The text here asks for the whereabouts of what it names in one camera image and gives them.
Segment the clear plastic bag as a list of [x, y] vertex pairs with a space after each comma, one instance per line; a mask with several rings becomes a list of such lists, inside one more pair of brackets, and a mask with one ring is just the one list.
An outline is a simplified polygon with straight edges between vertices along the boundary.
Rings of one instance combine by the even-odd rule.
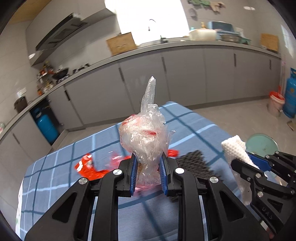
[[[166, 119], [159, 106], [154, 102], [156, 93], [156, 79], [152, 76], [145, 89], [140, 106], [140, 112], [126, 118], [119, 127], [120, 143], [129, 153], [151, 154], [154, 157], [158, 153], [168, 153], [171, 136], [174, 131], [166, 127]], [[146, 189], [152, 186], [140, 186], [136, 188]]]

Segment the white foam net sleeve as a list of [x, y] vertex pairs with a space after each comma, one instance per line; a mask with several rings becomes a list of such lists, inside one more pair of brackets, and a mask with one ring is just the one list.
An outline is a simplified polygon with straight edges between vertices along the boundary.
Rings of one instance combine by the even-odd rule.
[[265, 195], [263, 191], [257, 191], [255, 185], [257, 179], [266, 179], [267, 176], [251, 161], [245, 142], [235, 135], [222, 141], [221, 147], [241, 192], [243, 204], [262, 206]]

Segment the grey kitchen cabinets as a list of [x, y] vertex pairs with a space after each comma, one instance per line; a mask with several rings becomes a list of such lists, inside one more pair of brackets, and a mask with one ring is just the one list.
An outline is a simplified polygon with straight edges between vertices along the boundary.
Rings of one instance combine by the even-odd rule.
[[281, 58], [225, 43], [169, 43], [121, 54], [64, 80], [20, 113], [4, 130], [32, 160], [51, 149], [32, 109], [43, 100], [68, 131], [119, 121], [138, 113], [145, 97], [193, 107], [265, 97], [280, 82]]

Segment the black foam net on table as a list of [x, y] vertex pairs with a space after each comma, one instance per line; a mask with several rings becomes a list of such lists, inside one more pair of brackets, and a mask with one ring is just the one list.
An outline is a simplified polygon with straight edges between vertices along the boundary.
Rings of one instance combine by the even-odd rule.
[[212, 170], [207, 162], [204, 160], [203, 153], [200, 150], [189, 152], [185, 155], [179, 156], [179, 151], [169, 149], [169, 157], [176, 160], [179, 168], [183, 168], [189, 171], [195, 178], [197, 178], [199, 184], [199, 194], [206, 194], [207, 187], [204, 181], [200, 179], [208, 180], [210, 177], [220, 178], [221, 175]]

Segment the red plastic bag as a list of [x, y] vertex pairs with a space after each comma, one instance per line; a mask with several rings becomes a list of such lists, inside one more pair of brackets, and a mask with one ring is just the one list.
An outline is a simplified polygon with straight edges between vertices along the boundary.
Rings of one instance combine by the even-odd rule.
[[[142, 155], [139, 152], [133, 152], [133, 154], [136, 156], [137, 162], [138, 162], [137, 184], [140, 186], [159, 185], [161, 182], [161, 178], [159, 174], [159, 160], [162, 155], [162, 152], [158, 153], [156, 157], [154, 157], [151, 154]], [[81, 177], [88, 178], [90, 181], [96, 180], [104, 177], [104, 175], [106, 175], [110, 171], [114, 169], [118, 169], [120, 162], [129, 158], [131, 158], [131, 155], [129, 156], [113, 155], [111, 157], [111, 160], [108, 163], [104, 164], [102, 167], [95, 167], [95, 164], [93, 161], [93, 155], [92, 155], [93, 171], [78, 173], [74, 168], [75, 165], [70, 170], [71, 171], [74, 170]]]

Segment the red white small wrapper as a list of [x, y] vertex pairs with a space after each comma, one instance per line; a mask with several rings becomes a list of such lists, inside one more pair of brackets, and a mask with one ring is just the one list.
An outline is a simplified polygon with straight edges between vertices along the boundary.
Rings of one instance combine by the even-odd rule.
[[84, 155], [74, 168], [78, 173], [93, 171], [92, 154]]

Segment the blue checkered tablecloth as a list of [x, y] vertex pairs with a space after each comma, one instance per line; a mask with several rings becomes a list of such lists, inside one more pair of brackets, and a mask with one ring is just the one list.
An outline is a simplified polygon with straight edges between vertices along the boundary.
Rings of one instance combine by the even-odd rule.
[[89, 180], [70, 170], [85, 154], [95, 167], [113, 155], [129, 156], [114, 125], [45, 156], [23, 179], [21, 238], [24, 240], [268, 240], [268, 234], [241, 202], [221, 148], [228, 135], [217, 125], [175, 102], [161, 107], [181, 155], [201, 150], [220, 178], [200, 179], [165, 154], [168, 195], [160, 185], [130, 194], [132, 160], [104, 177]]

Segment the blue gas cylinder on floor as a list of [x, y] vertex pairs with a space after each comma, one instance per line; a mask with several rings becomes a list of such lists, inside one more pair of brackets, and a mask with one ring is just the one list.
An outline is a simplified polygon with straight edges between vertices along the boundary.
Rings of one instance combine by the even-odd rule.
[[290, 77], [287, 79], [285, 89], [285, 104], [283, 112], [289, 118], [294, 118], [296, 113], [296, 72], [290, 68]]

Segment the pink bucket with red bag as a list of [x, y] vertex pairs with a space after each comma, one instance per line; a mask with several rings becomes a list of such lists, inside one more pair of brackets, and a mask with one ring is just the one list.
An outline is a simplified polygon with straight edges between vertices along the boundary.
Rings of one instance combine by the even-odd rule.
[[277, 91], [271, 91], [269, 93], [267, 110], [272, 116], [279, 117], [284, 104], [285, 98], [281, 95], [281, 87], [279, 86]]

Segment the blue gas cylinder under counter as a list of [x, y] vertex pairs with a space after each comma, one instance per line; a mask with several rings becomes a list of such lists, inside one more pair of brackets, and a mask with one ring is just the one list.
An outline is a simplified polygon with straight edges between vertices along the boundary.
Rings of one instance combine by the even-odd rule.
[[59, 131], [53, 121], [53, 113], [49, 106], [37, 107], [32, 110], [33, 118], [38, 126], [39, 130], [49, 142], [54, 144], [56, 139], [59, 137]]

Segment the black wok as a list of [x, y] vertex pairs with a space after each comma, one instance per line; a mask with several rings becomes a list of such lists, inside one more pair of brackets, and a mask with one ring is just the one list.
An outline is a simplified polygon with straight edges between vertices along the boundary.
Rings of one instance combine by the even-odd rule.
[[68, 71], [69, 71], [69, 68], [60, 69], [52, 75], [52, 78], [55, 80], [60, 80], [60, 79], [64, 78], [65, 76], [67, 76]]

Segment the condiment bottles on rack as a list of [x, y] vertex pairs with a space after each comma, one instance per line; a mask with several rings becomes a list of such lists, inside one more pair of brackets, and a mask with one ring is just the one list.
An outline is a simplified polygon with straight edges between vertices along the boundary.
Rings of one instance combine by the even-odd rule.
[[53, 66], [49, 61], [46, 61], [37, 75], [37, 93], [39, 96], [45, 94], [55, 86], [52, 80], [54, 74], [55, 71]]

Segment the dark pot on counter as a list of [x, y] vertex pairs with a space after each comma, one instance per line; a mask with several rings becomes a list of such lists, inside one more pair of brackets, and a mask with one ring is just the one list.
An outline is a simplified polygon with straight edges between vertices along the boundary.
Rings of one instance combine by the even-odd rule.
[[21, 113], [28, 105], [27, 99], [25, 96], [21, 96], [14, 103], [14, 109], [17, 113]]

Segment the white bowl on counter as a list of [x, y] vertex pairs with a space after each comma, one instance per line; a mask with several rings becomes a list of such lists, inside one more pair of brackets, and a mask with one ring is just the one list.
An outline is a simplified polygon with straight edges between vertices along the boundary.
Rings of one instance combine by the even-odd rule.
[[212, 29], [194, 29], [189, 32], [191, 41], [215, 41], [217, 32]]

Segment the black range hood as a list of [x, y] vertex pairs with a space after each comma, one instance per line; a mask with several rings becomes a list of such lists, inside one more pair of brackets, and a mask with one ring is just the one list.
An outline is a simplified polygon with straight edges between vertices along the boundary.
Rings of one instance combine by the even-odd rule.
[[103, 9], [88, 16], [84, 20], [81, 15], [71, 13], [53, 27], [35, 47], [35, 55], [30, 59], [31, 66], [44, 62], [60, 45], [72, 38], [75, 34], [115, 13]]

